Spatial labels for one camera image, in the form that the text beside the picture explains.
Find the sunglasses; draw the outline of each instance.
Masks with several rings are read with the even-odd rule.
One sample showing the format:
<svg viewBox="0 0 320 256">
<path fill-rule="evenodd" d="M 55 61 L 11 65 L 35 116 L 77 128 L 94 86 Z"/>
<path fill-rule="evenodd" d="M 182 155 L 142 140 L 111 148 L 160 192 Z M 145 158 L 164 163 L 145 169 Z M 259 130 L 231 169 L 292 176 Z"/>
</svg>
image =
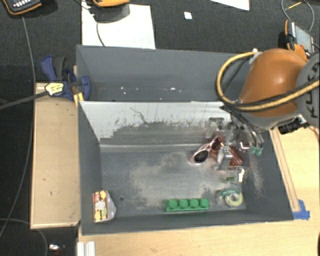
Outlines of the sunglasses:
<svg viewBox="0 0 320 256">
<path fill-rule="evenodd" d="M 206 161 L 211 153 L 217 153 L 224 144 L 220 137 L 216 136 L 210 143 L 202 145 L 190 158 L 191 162 L 199 165 Z"/>
<path fill-rule="evenodd" d="M 206 143 L 201 146 L 191 157 L 190 161 L 195 165 L 200 165 L 205 162 L 209 156 L 217 159 L 218 152 L 221 147 L 224 147 L 224 138 L 218 136 L 214 137 L 210 143 Z M 229 146 L 230 152 L 232 154 L 232 159 L 229 166 L 241 166 L 244 162 L 242 156 L 239 154 L 234 146 Z"/>
</svg>

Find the white cable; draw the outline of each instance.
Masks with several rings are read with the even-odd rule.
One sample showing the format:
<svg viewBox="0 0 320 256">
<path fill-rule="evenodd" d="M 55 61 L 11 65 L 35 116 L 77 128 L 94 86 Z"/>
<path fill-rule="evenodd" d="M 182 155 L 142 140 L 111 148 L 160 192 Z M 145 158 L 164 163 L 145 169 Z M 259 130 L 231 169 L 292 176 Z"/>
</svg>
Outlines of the white cable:
<svg viewBox="0 0 320 256">
<path fill-rule="evenodd" d="M 6 218 L 0 218 L 0 221 L 2 221 L 2 222 L 6 221 L 7 222 L 7 219 Z M 29 226 L 28 222 L 26 222 L 24 220 L 21 220 L 21 219 L 11 218 L 9 221 L 10 222 L 16 222 L 16 223 L 23 223 L 23 224 L 26 224 L 26 225 Z M 35 230 L 41 235 L 41 237 L 43 239 L 44 247 L 45 247 L 44 256 L 47 256 L 48 255 L 48 242 L 47 242 L 47 239 L 46 239 L 44 233 L 41 232 L 41 230 L 39 230 L 39 229 L 35 229 Z"/>
<path fill-rule="evenodd" d="M 256 60 L 256 58 L 261 55 L 263 52 L 262 51 L 259 51 L 257 52 L 255 55 L 253 55 L 250 59 L 249 59 L 249 65 L 251 66 L 252 63 L 254 63 L 254 61 Z"/>
<path fill-rule="evenodd" d="M 25 159 L 25 163 L 24 163 L 24 169 L 23 169 L 23 173 L 22 173 L 22 178 L 21 178 L 21 181 L 20 181 L 20 185 L 18 187 L 18 191 L 17 191 L 16 196 L 15 196 L 15 199 L 13 201 L 12 207 L 11 207 L 10 212 L 8 214 L 8 217 L 5 219 L 6 221 L 5 221 L 5 223 L 4 223 L 4 225 L 3 225 L 2 229 L 1 229 L 0 239 L 1 239 L 5 229 L 7 227 L 7 224 L 9 222 L 10 218 L 11 218 L 12 213 L 13 213 L 13 211 L 15 209 L 15 206 L 17 204 L 22 185 L 23 185 L 24 180 L 25 180 L 27 167 L 28 167 L 28 162 L 29 162 L 30 151 L 31 151 L 31 147 L 32 147 L 32 130 L 33 130 L 33 125 L 31 124 L 31 127 L 30 127 L 30 138 L 29 138 L 28 150 L 27 150 L 26 159 Z"/>
<path fill-rule="evenodd" d="M 22 17 L 22 21 L 23 21 L 26 41 L 28 43 L 28 49 L 29 49 L 29 54 L 30 54 L 31 67 L 32 67 L 32 76 L 33 76 L 33 94 L 35 94 L 36 93 L 36 69 L 35 69 L 35 63 L 34 63 L 34 58 L 33 58 L 33 55 L 32 55 L 32 50 L 31 50 L 28 30 L 27 30 L 27 26 L 26 26 L 26 21 L 25 21 L 25 18 L 22 15 L 21 15 L 21 17 Z"/>
<path fill-rule="evenodd" d="M 81 0 L 80 2 L 78 2 L 77 0 L 73 0 L 73 1 L 75 1 L 75 2 L 76 2 L 78 5 L 80 5 L 83 9 L 89 10 L 88 8 L 84 7 L 84 6 L 82 5 L 82 3 L 80 3 L 80 2 L 87 3 L 86 1 L 84 1 L 84 0 Z"/>
<path fill-rule="evenodd" d="M 32 76 L 33 76 L 33 94 L 35 93 L 35 89 L 36 89 L 36 71 L 35 71 L 35 64 L 34 64 L 34 59 L 33 59 L 33 54 L 32 54 L 32 50 L 31 50 L 31 45 L 30 45 L 30 40 L 29 40 L 29 35 L 28 35 L 28 30 L 27 30 L 27 26 L 26 26 L 26 21 L 25 18 L 23 16 L 21 16 L 22 21 L 23 21 L 23 27 L 24 27 L 24 31 L 25 31 L 25 36 L 26 36 L 26 40 L 27 40 L 27 44 L 28 44 L 28 50 L 29 50 L 29 55 L 30 55 L 30 61 L 31 61 L 31 66 L 32 66 Z M 25 177 L 26 177 L 26 173 L 27 173 L 27 168 L 28 168 L 28 162 L 29 162 L 29 157 L 30 157 L 30 152 L 31 152 L 31 148 L 32 148 L 32 141 L 33 141 L 33 123 L 31 122 L 31 126 L 30 126 L 30 135 L 29 135 L 29 143 L 28 143 L 28 147 L 27 147 L 27 153 L 26 153 L 26 158 L 25 158 L 25 163 L 24 163 L 24 168 L 23 168 L 23 172 L 22 172 L 22 177 L 21 177 L 21 181 L 18 187 L 18 191 L 16 193 L 15 199 L 13 201 L 12 207 L 9 211 L 9 214 L 7 216 L 7 218 L 0 218 L 0 221 L 5 221 L 1 232 L 0 232 L 0 239 L 2 237 L 2 235 L 4 234 L 4 231 L 8 225 L 8 222 L 18 222 L 18 223 L 24 223 L 26 225 L 29 225 L 28 222 L 21 220 L 21 219 L 15 219 L 15 218 L 11 218 L 11 215 L 15 209 L 15 206 L 17 204 Z M 48 254 L 48 242 L 47 239 L 45 237 L 45 235 L 39 230 L 36 229 L 40 235 L 42 236 L 42 239 L 45 243 L 45 256 L 47 256 Z"/>
</svg>

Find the gray bin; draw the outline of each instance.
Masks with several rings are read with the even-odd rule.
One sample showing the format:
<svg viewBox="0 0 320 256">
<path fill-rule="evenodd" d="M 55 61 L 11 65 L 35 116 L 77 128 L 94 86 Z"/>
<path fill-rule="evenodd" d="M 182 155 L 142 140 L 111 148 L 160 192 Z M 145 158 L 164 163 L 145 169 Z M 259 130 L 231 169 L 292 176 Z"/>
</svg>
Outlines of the gray bin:
<svg viewBox="0 0 320 256">
<path fill-rule="evenodd" d="M 84 235 L 293 219 L 267 132 L 261 157 L 243 155 L 243 165 L 251 169 L 243 185 L 221 182 L 210 162 L 195 166 L 189 161 L 206 142 L 210 118 L 223 118 L 224 125 L 230 121 L 212 101 L 216 72 L 231 56 L 77 47 L 78 76 L 89 76 L 92 84 L 90 100 L 78 107 Z M 248 68 L 244 65 L 234 78 L 230 97 L 241 90 Z M 216 201 L 216 191 L 226 187 L 240 189 L 244 204 L 229 208 Z M 94 223 L 92 194 L 101 189 L 110 193 L 116 217 Z M 167 199 L 202 197 L 210 201 L 207 211 L 165 212 Z"/>
</svg>

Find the tape roll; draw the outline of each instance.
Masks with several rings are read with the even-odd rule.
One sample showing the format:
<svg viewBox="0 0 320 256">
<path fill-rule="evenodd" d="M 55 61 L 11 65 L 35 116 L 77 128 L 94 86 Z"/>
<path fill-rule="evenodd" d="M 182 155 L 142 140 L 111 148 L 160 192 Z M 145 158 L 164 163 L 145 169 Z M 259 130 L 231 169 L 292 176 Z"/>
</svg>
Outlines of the tape roll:
<svg viewBox="0 0 320 256">
<path fill-rule="evenodd" d="M 224 197 L 225 203 L 230 207 L 238 207 L 244 202 L 244 196 L 242 193 L 232 193 Z"/>
</svg>

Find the blue tape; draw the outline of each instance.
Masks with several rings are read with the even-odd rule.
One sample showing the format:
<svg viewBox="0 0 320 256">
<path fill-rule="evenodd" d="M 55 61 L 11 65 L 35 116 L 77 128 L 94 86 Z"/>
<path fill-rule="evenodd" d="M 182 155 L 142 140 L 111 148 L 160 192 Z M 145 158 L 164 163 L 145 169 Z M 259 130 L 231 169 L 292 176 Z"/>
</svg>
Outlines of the blue tape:
<svg viewBox="0 0 320 256">
<path fill-rule="evenodd" d="M 292 213 L 293 218 L 295 220 L 306 220 L 306 221 L 308 221 L 309 218 L 310 218 L 310 211 L 306 210 L 304 201 L 298 199 L 298 202 L 299 202 L 301 211 L 293 212 Z"/>
</svg>

